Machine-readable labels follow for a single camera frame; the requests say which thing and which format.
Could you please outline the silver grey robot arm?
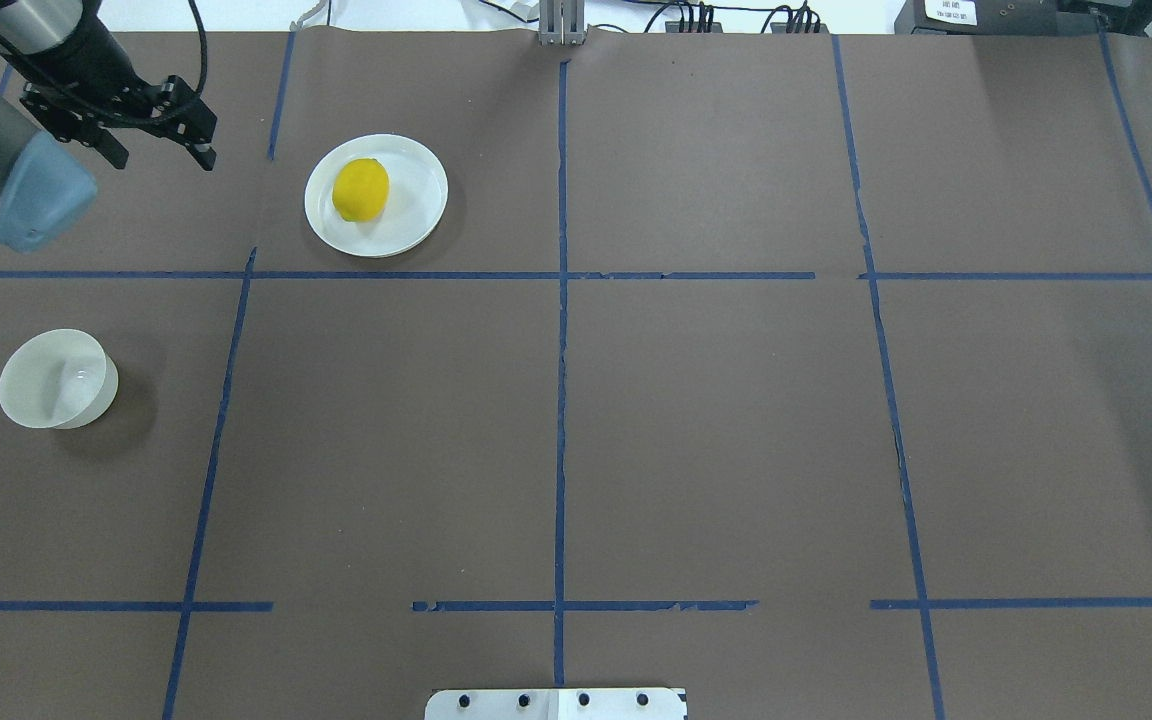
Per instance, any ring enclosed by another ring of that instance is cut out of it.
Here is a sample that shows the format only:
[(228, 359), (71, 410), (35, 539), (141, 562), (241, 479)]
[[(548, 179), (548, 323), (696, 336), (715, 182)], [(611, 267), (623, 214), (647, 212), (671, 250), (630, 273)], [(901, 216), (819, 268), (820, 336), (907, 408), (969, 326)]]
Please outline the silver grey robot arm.
[(26, 82), (18, 109), (0, 94), (0, 245), (15, 252), (46, 247), (96, 199), (70, 142), (122, 169), (129, 154), (114, 132), (141, 129), (215, 167), (205, 81), (143, 79), (99, 12), (97, 1), (0, 1), (0, 56)]

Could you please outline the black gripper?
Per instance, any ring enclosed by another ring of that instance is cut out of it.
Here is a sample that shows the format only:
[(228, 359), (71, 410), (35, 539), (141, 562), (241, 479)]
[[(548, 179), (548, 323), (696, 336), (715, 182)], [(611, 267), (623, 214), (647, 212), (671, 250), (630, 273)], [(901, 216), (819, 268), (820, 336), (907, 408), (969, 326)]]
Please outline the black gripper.
[(20, 104), (41, 128), (55, 141), (92, 147), (118, 170), (127, 168), (129, 151), (114, 128), (179, 143), (202, 169), (215, 168), (218, 118), (200, 99), (200, 88), (180, 76), (142, 78), (101, 20), (79, 20), (50, 50), (22, 47), (20, 76), (26, 79)]

